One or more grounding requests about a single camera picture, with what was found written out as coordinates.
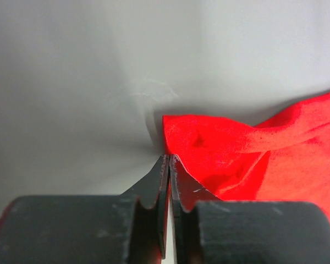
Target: fabric fold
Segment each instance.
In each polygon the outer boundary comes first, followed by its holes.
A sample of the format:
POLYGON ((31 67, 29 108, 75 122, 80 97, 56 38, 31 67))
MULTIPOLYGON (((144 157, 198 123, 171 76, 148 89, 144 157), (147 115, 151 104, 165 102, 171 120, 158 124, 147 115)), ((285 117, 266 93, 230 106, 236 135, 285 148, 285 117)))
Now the fabric fold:
POLYGON ((168 154, 220 199, 308 201, 330 219, 330 93, 257 126, 165 115, 163 132, 168 154))

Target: white surface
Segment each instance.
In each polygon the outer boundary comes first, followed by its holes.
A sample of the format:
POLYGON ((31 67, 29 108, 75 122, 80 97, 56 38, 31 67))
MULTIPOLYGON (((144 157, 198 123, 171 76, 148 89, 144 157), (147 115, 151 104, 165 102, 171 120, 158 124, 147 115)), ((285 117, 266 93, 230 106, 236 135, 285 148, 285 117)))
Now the white surface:
POLYGON ((162 114, 255 124, 328 89, 330 0, 0 0, 0 212, 127 189, 162 114))

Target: scratch mark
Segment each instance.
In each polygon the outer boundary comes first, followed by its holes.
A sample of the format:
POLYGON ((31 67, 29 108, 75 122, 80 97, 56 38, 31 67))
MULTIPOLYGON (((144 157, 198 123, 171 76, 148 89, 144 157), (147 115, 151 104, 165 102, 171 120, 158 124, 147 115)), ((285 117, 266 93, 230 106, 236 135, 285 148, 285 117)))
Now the scratch mark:
POLYGON ((3 252, 7 252, 9 249, 10 249, 9 245, 5 245, 5 246, 2 247, 3 252))
POLYGON ((120 202, 130 202, 130 201, 131 199, 125 199, 125 198, 120 199, 120 202))
POLYGON ((231 210, 229 208, 226 208, 226 207, 221 207, 220 205, 217 205, 216 203, 214 202, 211 202, 211 205, 213 207, 215 207, 216 209, 219 209, 220 211, 223 211, 225 213, 231 213, 231 210))
POLYGON ((277 213, 278 215, 280 215, 280 216, 283 216, 284 215, 284 213, 279 208, 277 208, 277 207, 273 207, 273 211, 275 213, 277 213))
POLYGON ((109 232, 107 232, 105 229, 99 229, 97 232, 97 238, 104 238, 109 235, 109 232))
POLYGON ((48 236, 48 235, 50 235, 50 230, 49 230, 49 228, 45 228, 45 229, 40 233, 40 236, 41 236, 41 237, 46 237, 46 236, 48 236))
POLYGON ((26 207, 26 204, 24 202, 17 202, 14 207, 11 209, 11 212, 18 213, 21 210, 24 210, 26 207))

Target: white background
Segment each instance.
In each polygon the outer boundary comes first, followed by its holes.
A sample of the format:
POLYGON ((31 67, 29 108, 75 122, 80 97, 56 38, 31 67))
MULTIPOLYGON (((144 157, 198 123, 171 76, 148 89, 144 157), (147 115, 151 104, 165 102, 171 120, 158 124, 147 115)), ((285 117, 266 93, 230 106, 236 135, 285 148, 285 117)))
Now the white background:
POLYGON ((162 114, 256 124, 329 89, 330 0, 0 0, 0 212, 124 191, 162 114))

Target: red cloth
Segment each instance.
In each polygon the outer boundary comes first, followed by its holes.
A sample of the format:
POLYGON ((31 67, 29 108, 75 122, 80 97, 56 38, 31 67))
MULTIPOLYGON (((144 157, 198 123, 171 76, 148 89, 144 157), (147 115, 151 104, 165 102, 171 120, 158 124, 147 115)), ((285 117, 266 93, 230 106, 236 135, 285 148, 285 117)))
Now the red cloth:
POLYGON ((222 200, 310 201, 330 220, 330 93, 249 126, 165 115, 165 146, 222 200))

